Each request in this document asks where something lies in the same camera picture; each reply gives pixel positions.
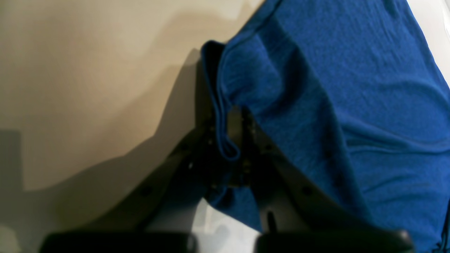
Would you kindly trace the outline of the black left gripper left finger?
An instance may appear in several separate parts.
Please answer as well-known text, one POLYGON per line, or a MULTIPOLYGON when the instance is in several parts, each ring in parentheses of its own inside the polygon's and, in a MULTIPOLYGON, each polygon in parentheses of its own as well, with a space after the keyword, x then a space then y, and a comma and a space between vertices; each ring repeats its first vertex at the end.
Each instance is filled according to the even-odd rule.
POLYGON ((204 56, 196 64, 195 125, 119 203, 70 231, 48 235, 41 253, 197 253, 191 232, 220 161, 204 56))

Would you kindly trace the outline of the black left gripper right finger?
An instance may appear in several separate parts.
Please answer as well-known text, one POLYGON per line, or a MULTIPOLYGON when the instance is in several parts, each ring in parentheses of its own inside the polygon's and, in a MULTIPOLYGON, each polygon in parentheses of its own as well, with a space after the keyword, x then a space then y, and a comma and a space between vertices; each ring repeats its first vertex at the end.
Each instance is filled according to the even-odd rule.
POLYGON ((247 187, 263 234, 256 253, 413 253, 404 230, 387 231, 345 211, 294 167, 247 110, 228 113, 227 133, 240 148, 230 187, 247 187))

